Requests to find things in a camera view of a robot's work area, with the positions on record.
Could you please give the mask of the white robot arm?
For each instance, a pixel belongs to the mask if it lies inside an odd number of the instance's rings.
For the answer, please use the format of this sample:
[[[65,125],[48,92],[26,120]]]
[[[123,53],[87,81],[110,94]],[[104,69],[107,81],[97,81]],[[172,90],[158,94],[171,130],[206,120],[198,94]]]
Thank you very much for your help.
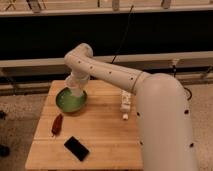
[[[97,61],[86,43],[64,60],[74,84],[85,84],[93,76],[136,96],[144,171],[199,171],[189,103],[176,78]]]

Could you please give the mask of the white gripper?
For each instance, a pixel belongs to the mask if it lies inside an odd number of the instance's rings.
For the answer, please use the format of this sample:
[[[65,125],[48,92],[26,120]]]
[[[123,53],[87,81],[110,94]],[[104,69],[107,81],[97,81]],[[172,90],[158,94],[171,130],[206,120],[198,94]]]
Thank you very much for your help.
[[[77,78],[74,75],[70,74],[65,79],[65,85],[69,88],[71,91],[71,95],[75,97],[80,97],[83,95],[83,90],[85,85],[88,82],[88,78]]]

